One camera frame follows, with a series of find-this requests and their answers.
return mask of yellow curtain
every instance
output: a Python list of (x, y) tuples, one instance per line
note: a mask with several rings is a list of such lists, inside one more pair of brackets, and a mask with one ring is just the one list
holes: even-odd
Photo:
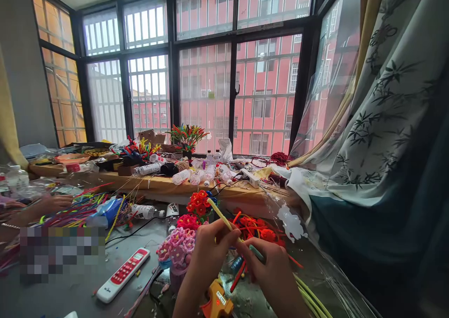
[(379, 11), (380, 3), (382, 0), (361, 0), (360, 3), (360, 27), (361, 29), (361, 37), (360, 37), (360, 47), (359, 54), (357, 57), (357, 67), (355, 71), (355, 78), (349, 84), (348, 90), (346, 91), (343, 100), (340, 103), (340, 106), (337, 110), (337, 113), (333, 117), (331, 123), (329, 124), (329, 128), (323, 136), (323, 139), (308, 153), (299, 157), (288, 163), (289, 167), (294, 167), (302, 164), (307, 158), (309, 158), (312, 154), (314, 154), (321, 146), (323, 146), (330, 138), (330, 136), (335, 131), (335, 128), (339, 124), (342, 117), (345, 115), (346, 110), (351, 104), (352, 98), (354, 96), (355, 88), (357, 87), (357, 83), (360, 77), (360, 73), (362, 72), (362, 67), (365, 62), (366, 52), (368, 50), (369, 41), (371, 39), (371, 35), (373, 33), (374, 24), (376, 23), (377, 13)]
[(19, 150), (17, 129), (9, 92), (8, 79), (6, 76), (3, 54), (0, 46), (0, 146), (3, 148), (8, 160), (20, 165), (23, 169), (28, 168), (28, 162)]

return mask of remote control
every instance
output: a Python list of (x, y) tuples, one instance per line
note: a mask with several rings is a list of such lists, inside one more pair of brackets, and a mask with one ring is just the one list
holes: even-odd
[(97, 298), (104, 303), (110, 303), (149, 256), (150, 252), (148, 250), (139, 248), (130, 259), (127, 260), (125, 264), (123, 264), (117, 272), (115, 272), (112, 277), (100, 287), (97, 291)]

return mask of bowl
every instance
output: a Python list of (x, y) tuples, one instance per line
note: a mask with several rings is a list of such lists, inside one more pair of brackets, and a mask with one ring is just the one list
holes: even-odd
[(89, 155), (80, 154), (80, 153), (69, 153), (69, 154), (63, 154), (62, 156), (55, 157), (56, 161), (58, 161), (64, 165), (82, 164), (83, 162), (88, 161), (89, 158), (90, 158)]

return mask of plastic sheet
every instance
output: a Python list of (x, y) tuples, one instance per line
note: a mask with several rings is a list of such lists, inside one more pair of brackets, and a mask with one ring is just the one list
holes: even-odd
[[(335, 261), (309, 235), (305, 221), (296, 210), (276, 193), (264, 186), (261, 188), (265, 191), (266, 206), (272, 216), (273, 226), (286, 234), (284, 242), (287, 253), (292, 260), (304, 266), (303, 269), (294, 267), (293, 273), (311, 312), (318, 318), (379, 317)], [(318, 302), (328, 311), (322, 310), (324, 316), (314, 307), (313, 303), (320, 307)]]

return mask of glass pane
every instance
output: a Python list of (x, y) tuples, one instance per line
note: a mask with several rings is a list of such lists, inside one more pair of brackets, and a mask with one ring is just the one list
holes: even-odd
[(86, 55), (120, 50), (117, 12), (114, 9), (86, 15), (83, 18)]
[(236, 154), (289, 152), (301, 35), (237, 45)]
[(42, 48), (59, 146), (86, 139), (76, 63)]
[(74, 53), (68, 12), (47, 0), (33, 0), (33, 4), (40, 38)]
[(237, 28), (308, 16), (310, 0), (239, 0)]
[(129, 60), (128, 69), (134, 133), (137, 136), (148, 129), (154, 129), (156, 133), (169, 131), (168, 55)]
[(231, 44), (180, 51), (181, 122), (210, 132), (196, 153), (215, 152), (229, 137)]
[(349, 33), (337, 47), (342, 4), (343, 0), (337, 0), (323, 19), (317, 67), (295, 141), (295, 156), (306, 154), (321, 141), (351, 80), (359, 38)]
[(126, 49), (168, 41), (167, 1), (144, 0), (124, 6)]
[(232, 30), (234, 0), (176, 0), (178, 40)]
[(118, 60), (87, 65), (95, 140), (119, 143), (126, 139), (122, 80)]

